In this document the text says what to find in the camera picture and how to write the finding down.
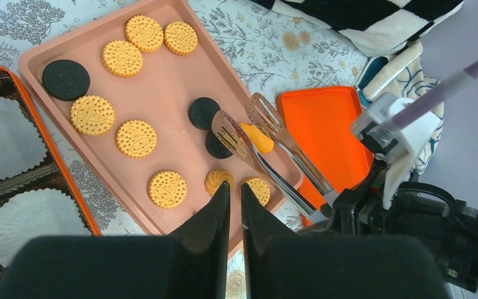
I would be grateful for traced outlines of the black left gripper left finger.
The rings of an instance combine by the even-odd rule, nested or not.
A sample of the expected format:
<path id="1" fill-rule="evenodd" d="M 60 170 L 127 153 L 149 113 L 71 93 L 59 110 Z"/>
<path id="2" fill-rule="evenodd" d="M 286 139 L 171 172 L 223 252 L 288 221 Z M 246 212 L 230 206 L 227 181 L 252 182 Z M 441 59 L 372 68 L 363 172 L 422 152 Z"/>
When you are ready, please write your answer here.
<path id="1" fill-rule="evenodd" d="M 0 281 L 0 298 L 224 298 L 230 185 L 168 235 L 37 237 Z"/>

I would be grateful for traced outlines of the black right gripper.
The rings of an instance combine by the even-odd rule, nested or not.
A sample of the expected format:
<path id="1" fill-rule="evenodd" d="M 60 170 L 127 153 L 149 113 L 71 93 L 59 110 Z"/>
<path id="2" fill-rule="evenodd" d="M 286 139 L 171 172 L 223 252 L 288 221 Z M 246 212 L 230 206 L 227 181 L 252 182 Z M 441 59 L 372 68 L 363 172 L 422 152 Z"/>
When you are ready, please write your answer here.
<path id="1" fill-rule="evenodd" d="M 449 193 L 440 187 L 407 181 L 383 207 L 387 166 L 374 159 L 365 179 L 344 189 L 332 204 L 332 215 L 299 231 L 300 235 L 423 235 L 449 222 Z"/>

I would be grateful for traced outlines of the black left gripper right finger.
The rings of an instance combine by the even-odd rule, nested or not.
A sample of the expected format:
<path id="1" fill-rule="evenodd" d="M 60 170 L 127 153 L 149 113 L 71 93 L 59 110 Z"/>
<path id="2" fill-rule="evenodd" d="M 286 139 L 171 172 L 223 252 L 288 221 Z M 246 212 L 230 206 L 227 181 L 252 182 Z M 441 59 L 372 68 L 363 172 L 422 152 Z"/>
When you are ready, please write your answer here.
<path id="1" fill-rule="evenodd" d="M 447 298 L 429 250 L 409 236 L 297 235 L 241 187 L 249 298 Z"/>

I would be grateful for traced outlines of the orange fish cookie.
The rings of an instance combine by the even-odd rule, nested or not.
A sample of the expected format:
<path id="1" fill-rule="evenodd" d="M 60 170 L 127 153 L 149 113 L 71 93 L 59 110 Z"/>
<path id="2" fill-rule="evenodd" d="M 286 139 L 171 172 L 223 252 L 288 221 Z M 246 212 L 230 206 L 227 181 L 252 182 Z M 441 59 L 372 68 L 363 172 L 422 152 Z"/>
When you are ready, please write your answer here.
<path id="1" fill-rule="evenodd" d="M 266 136 L 257 126 L 246 123 L 240 123 L 240 126 L 261 154 L 273 151 L 274 141 Z"/>

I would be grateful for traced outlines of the metal serving tongs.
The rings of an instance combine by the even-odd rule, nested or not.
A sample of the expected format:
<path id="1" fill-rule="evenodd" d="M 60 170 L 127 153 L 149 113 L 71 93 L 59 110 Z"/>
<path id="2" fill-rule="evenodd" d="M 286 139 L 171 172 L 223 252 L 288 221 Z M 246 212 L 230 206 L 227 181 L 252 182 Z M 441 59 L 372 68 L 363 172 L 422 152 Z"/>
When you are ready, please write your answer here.
<path id="1" fill-rule="evenodd" d="M 283 197 L 313 224 L 333 221 L 337 213 L 332 203 L 338 192 L 305 154 L 290 134 L 278 110 L 260 93 L 254 93 L 246 104 L 246 115 L 253 125 L 274 141 L 274 152 L 262 154 L 246 131 L 226 111 L 219 110 L 212 120 L 212 132 L 231 152 L 275 187 Z M 315 207 L 289 182 L 290 170 L 298 172 L 298 183 L 308 178 L 323 202 Z"/>

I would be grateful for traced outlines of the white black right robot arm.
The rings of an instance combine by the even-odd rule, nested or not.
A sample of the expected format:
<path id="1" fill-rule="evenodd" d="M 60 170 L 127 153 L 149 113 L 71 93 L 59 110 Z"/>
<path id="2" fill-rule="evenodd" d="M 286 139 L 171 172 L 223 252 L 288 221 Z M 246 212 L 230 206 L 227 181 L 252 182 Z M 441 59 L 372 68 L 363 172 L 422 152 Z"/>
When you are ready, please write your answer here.
<path id="1" fill-rule="evenodd" d="M 478 294 L 478 210 L 427 183 L 400 184 L 391 206 L 382 203 L 385 162 L 374 160 L 366 178 L 343 190 L 332 219 L 310 225 L 304 235 L 408 235 L 418 239 L 443 269 L 445 281 Z"/>

